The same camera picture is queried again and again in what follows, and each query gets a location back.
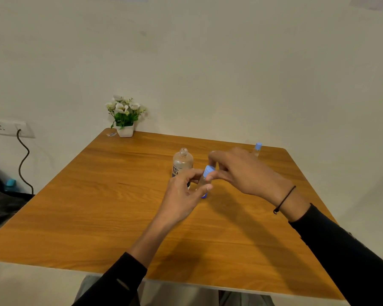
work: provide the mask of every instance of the black sleeve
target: black sleeve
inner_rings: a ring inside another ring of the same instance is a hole
[[[73,306],[129,305],[147,269],[125,252]]]
[[[383,260],[311,206],[291,226],[350,305],[383,305]]]

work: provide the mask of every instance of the white flower pot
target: white flower pot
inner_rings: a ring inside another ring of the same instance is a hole
[[[132,126],[115,126],[115,129],[117,130],[117,134],[120,137],[132,137],[133,136],[133,125]]]

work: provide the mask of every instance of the power outlet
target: power outlet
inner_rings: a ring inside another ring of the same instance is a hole
[[[21,130],[20,137],[35,138],[31,128],[25,122],[0,120],[0,135],[17,136]]]

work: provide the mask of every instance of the wood grain surface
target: wood grain surface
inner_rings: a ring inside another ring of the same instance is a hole
[[[253,146],[105,129],[0,229],[0,261],[105,272],[158,210],[172,157],[186,147],[194,167],[211,150]],[[285,149],[263,146],[260,160],[331,213]],[[216,180],[208,198],[165,239],[147,278],[270,293],[343,299],[291,228],[266,201]]]

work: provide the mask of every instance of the artificial flower arrangement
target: artificial flower arrangement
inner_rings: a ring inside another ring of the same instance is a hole
[[[133,102],[133,98],[124,99],[117,95],[113,96],[113,102],[106,103],[105,106],[115,119],[114,123],[118,129],[133,126],[133,123],[138,120],[139,116],[146,111],[146,108],[142,108],[139,103]]]

